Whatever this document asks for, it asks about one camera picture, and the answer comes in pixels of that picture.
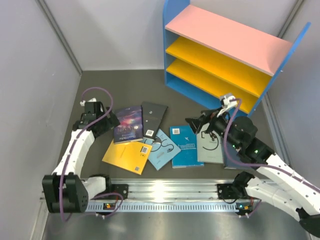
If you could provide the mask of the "yellow book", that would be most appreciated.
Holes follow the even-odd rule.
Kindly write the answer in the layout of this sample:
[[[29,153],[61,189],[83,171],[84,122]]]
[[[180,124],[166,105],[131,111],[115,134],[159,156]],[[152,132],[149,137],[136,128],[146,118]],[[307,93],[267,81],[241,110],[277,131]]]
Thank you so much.
[[[142,142],[114,143],[112,140],[102,161],[129,172],[141,175],[152,146]]]

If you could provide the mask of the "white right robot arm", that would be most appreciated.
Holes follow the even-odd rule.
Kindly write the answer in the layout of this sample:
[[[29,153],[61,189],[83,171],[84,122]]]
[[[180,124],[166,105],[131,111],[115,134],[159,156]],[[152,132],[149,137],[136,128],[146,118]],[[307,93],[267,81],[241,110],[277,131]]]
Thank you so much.
[[[272,180],[276,187],[258,177],[241,172],[234,179],[233,192],[238,198],[253,197],[282,210],[297,220],[309,234],[320,236],[320,189],[304,179],[263,141],[256,137],[257,127],[247,116],[218,114],[217,109],[203,110],[200,117],[186,118],[195,134],[205,124],[206,133],[215,132],[237,151],[236,164],[250,167]]]

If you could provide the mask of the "black folder with barcode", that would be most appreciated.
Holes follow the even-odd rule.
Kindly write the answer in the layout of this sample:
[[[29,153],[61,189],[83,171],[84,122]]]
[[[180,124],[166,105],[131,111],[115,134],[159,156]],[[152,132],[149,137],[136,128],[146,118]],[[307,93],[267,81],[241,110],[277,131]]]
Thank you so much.
[[[143,119],[143,136],[145,138],[155,140],[168,106],[143,101],[141,107]]]

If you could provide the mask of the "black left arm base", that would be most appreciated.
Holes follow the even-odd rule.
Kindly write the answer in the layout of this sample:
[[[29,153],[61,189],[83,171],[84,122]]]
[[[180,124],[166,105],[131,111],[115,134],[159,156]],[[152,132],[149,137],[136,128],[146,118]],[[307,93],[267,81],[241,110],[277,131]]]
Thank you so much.
[[[114,181],[107,175],[105,193],[118,193],[124,200],[126,200],[128,198],[129,185],[124,183],[114,183]]]

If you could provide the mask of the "purple galaxy cover book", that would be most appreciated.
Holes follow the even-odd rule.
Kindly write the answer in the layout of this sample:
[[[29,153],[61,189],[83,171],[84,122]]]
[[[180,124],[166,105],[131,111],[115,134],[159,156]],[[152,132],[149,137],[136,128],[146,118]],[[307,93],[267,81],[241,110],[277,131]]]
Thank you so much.
[[[113,129],[113,142],[122,144],[143,140],[142,106],[120,108],[115,111],[119,125]]]

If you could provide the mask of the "light blue cat book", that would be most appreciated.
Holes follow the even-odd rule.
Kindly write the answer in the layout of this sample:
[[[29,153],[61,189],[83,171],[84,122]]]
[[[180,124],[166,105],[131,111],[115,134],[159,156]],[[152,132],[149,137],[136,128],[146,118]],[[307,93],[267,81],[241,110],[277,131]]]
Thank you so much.
[[[144,137],[142,143],[152,146],[148,160],[159,171],[181,152],[181,149],[159,129],[155,140]]]

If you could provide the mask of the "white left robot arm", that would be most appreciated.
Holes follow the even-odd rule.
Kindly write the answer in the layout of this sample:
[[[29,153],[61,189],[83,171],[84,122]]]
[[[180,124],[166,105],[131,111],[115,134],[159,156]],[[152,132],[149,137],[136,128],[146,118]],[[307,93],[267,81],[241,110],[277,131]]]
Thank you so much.
[[[95,196],[103,199],[113,194],[110,178],[94,174],[82,181],[80,174],[86,156],[103,134],[119,126],[120,122],[110,107],[95,98],[81,101],[84,112],[72,126],[68,147],[52,174],[42,179],[42,188],[50,213],[83,213]]]

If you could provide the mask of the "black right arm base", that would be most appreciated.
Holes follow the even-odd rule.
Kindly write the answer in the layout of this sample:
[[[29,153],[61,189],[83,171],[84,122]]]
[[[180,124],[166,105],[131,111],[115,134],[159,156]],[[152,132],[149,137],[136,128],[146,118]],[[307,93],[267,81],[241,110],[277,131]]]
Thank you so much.
[[[226,203],[234,203],[236,200],[249,200],[245,187],[233,183],[220,183],[216,185],[218,199]]]

